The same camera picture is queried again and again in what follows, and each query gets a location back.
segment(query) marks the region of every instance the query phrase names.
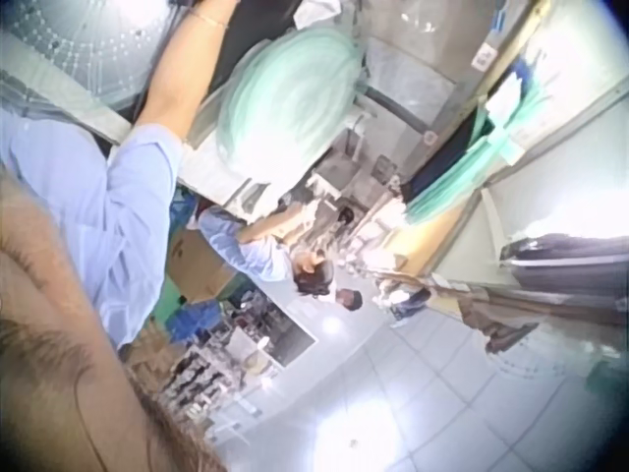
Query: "person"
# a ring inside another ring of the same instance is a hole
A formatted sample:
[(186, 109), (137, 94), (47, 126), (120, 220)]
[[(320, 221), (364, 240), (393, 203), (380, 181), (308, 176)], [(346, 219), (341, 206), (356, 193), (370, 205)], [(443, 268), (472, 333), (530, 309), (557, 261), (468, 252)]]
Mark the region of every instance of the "person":
[(317, 300), (328, 303), (338, 303), (350, 312), (356, 312), (363, 307), (363, 294), (349, 288), (336, 288), (336, 283), (330, 285), (330, 293), (317, 297)]
[(325, 252), (289, 249), (310, 229), (317, 205), (290, 204), (250, 225), (210, 206), (195, 211), (187, 227), (198, 229), (214, 251), (249, 277), (268, 282), (292, 278), (302, 295), (327, 295), (334, 266)]
[(78, 126), (0, 111), (0, 162), (50, 211), (115, 346), (135, 338), (159, 298), (182, 140), (237, 3), (201, 0), (179, 25), (109, 166)]
[(409, 322), (409, 320), (417, 315), (426, 307), (426, 303), (432, 296), (432, 292), (423, 287), (412, 294), (406, 291), (398, 290), (389, 295), (389, 310), (395, 317), (395, 323), (391, 327), (400, 327)]
[(47, 209), (0, 165), (0, 463), (226, 472), (128, 377)]

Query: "light blue shirt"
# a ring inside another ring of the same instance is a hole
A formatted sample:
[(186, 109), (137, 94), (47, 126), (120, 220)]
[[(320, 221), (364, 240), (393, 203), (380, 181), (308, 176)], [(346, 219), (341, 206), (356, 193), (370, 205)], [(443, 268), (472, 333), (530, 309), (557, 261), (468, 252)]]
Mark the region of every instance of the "light blue shirt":
[(181, 141), (140, 126), (107, 166), (82, 128), (0, 110), (0, 159), (52, 214), (112, 342), (131, 342), (164, 279)]
[(293, 270), (286, 246), (273, 236), (240, 244), (237, 234), (242, 227), (243, 223), (215, 206), (199, 218), (203, 237), (231, 267), (266, 282), (291, 278)]

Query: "sticker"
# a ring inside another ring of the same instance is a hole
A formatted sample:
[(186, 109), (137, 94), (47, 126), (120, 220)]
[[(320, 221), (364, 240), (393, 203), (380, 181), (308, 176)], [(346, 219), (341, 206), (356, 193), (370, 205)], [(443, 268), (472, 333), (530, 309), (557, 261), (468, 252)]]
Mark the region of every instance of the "sticker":
[(439, 139), (439, 136), (434, 131), (426, 131), (424, 133), (424, 144), (426, 146), (434, 146), (436, 141)]
[(474, 56), (472, 67), (478, 71), (486, 72), (497, 55), (498, 51), (484, 42), (479, 51), (476, 53), (476, 56)]

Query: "ceiling light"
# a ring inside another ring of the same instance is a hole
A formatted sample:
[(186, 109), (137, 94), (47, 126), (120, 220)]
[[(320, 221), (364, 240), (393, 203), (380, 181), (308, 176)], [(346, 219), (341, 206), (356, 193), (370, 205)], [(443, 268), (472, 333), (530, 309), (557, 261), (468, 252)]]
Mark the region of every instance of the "ceiling light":
[(323, 320), (323, 331), (327, 334), (338, 334), (343, 324), (338, 318), (328, 317)]

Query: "woman with dark hair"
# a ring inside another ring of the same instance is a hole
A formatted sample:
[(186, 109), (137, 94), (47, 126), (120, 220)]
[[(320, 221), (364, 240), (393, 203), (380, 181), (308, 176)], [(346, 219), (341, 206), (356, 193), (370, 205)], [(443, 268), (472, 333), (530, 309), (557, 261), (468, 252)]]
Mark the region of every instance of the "woman with dark hair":
[(289, 205), (284, 211), (247, 225), (218, 206), (196, 211), (188, 224), (230, 266), (251, 278), (275, 282), (292, 278), (300, 293), (329, 293), (334, 268), (324, 251), (295, 249), (315, 221), (318, 202)]
[[(324, 258), (323, 251), (317, 251), (317, 254)], [(302, 295), (329, 295), (330, 286), (334, 280), (334, 264), (331, 261), (323, 261), (314, 267), (313, 272), (301, 271), (295, 273), (293, 280), (297, 285), (297, 291)]]

